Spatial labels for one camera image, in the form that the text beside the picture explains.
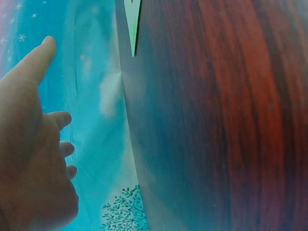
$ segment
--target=wooden door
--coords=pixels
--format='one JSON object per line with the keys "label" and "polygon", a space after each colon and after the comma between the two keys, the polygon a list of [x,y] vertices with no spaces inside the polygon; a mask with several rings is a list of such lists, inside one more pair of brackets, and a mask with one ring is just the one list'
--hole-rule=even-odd
{"label": "wooden door", "polygon": [[152,231],[308,230],[308,1],[143,0],[129,129]]}

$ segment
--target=printed tree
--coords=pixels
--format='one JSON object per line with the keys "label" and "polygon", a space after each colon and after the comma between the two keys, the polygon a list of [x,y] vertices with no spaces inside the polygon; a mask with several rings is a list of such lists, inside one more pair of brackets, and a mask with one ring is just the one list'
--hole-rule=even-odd
{"label": "printed tree", "polygon": [[122,189],[122,195],[115,197],[113,204],[106,204],[103,215],[106,223],[102,229],[106,231],[148,231],[145,211],[142,205],[139,185],[133,190]]}

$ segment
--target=finger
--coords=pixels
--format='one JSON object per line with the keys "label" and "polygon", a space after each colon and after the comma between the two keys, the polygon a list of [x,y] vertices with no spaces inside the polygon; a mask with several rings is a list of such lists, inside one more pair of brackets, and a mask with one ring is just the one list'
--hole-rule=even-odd
{"label": "finger", "polygon": [[69,165],[66,167],[67,172],[68,172],[68,177],[69,179],[73,179],[75,178],[76,174],[77,174],[77,168],[74,165]]}
{"label": "finger", "polygon": [[48,115],[54,119],[60,131],[72,122],[72,117],[68,112],[51,112]]}
{"label": "finger", "polygon": [[55,40],[48,36],[41,45],[24,57],[5,78],[28,78],[39,84],[43,80],[55,53]]}
{"label": "finger", "polygon": [[59,148],[64,158],[73,154],[75,150],[75,147],[70,142],[60,142]]}

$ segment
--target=turquoise fabric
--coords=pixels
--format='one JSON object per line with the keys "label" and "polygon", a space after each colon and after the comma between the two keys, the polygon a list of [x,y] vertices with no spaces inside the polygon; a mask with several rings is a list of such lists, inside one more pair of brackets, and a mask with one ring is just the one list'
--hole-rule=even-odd
{"label": "turquoise fabric", "polygon": [[148,230],[129,138],[114,7],[113,0],[0,0],[1,76],[47,35],[57,41],[39,92],[44,112],[67,110],[73,117],[61,139],[76,147],[66,161],[78,168],[73,183],[80,204],[78,217],[64,231]]}

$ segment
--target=green paper triangle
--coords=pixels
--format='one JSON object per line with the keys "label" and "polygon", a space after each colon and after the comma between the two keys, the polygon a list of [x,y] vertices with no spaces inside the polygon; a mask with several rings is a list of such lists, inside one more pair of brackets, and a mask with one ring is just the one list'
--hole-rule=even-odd
{"label": "green paper triangle", "polygon": [[138,23],[141,0],[124,0],[126,19],[128,24],[131,54],[134,57],[137,45]]}

